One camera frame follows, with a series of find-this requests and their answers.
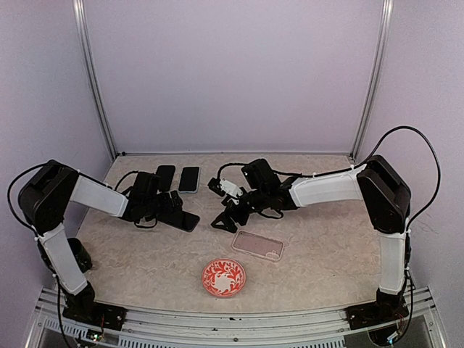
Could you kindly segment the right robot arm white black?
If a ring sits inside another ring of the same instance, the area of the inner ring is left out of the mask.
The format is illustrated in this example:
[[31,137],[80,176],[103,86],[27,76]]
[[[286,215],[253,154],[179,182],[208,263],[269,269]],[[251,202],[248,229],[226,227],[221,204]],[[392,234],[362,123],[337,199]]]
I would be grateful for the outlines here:
[[223,198],[225,208],[213,220],[213,228],[235,233],[247,224],[250,215],[264,215],[266,210],[276,212],[280,219],[285,211],[315,204],[360,201],[379,237],[381,277],[375,301],[348,307],[348,317],[352,322],[373,325],[412,313],[404,298],[410,280],[411,191],[382,156],[327,173],[286,173],[285,180],[264,158],[238,166],[248,189],[220,174],[208,183],[209,189]]

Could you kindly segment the black phone case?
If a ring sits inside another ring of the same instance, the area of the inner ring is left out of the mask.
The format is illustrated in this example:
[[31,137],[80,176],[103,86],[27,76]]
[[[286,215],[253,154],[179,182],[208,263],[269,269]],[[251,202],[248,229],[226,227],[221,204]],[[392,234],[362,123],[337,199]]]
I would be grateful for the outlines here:
[[155,175],[159,177],[158,189],[160,192],[168,192],[171,188],[175,174],[175,165],[160,165]]

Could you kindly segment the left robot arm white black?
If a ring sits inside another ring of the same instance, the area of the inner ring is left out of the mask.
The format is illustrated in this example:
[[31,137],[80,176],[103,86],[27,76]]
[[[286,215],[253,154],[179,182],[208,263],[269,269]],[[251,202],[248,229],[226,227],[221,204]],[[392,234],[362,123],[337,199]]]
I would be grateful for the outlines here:
[[76,203],[134,225],[157,222],[182,210],[177,191],[161,192],[159,177],[138,171],[134,184],[124,192],[54,159],[35,165],[18,176],[31,174],[21,188],[17,204],[23,214],[17,220],[32,230],[39,249],[65,294],[65,316],[92,323],[102,316],[95,291],[76,260],[65,231],[65,213]]

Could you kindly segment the clear pink phone case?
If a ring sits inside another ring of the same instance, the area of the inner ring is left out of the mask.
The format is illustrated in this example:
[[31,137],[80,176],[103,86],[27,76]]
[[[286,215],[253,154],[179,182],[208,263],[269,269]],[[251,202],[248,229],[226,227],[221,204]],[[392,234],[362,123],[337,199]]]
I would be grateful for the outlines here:
[[284,243],[256,233],[239,231],[231,248],[237,252],[277,262],[282,258]]

